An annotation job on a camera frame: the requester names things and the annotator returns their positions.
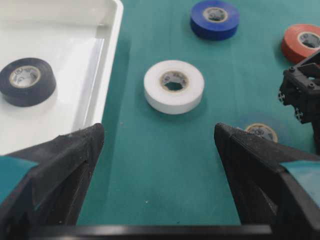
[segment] tape roll core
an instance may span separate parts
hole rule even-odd
[[[201,102],[204,87],[201,72],[184,61],[159,62],[144,76],[147,102],[165,114],[184,114],[194,109]]]
[[[23,58],[0,72],[0,92],[17,107],[30,107],[48,99],[56,89],[51,66],[38,58]]]

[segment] green tablecloth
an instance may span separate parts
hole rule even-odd
[[[198,0],[123,0],[124,15],[103,125],[105,146],[78,224],[237,225],[237,210],[213,141],[214,125],[265,123],[279,142],[313,152],[310,124],[277,99],[290,64],[280,44],[292,24],[317,24],[319,0],[228,0],[240,12],[236,35],[196,37]],[[146,71],[164,60],[196,66],[201,104],[165,115],[145,101]]]

